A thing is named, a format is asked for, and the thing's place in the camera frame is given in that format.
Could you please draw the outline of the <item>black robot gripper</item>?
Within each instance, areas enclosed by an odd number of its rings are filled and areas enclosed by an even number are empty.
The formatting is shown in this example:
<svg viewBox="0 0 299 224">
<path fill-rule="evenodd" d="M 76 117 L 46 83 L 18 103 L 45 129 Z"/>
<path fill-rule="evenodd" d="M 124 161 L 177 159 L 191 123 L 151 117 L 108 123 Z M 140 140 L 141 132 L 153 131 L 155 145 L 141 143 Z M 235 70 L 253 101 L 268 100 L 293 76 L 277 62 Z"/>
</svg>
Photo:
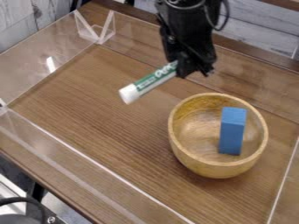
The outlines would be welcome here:
<svg viewBox="0 0 299 224">
<path fill-rule="evenodd" d="M 212 30 L 220 16 L 220 0 L 155 0 L 163 49 L 169 61 L 177 59 L 176 76 L 200 71 L 213 73 L 216 52 Z"/>
</svg>

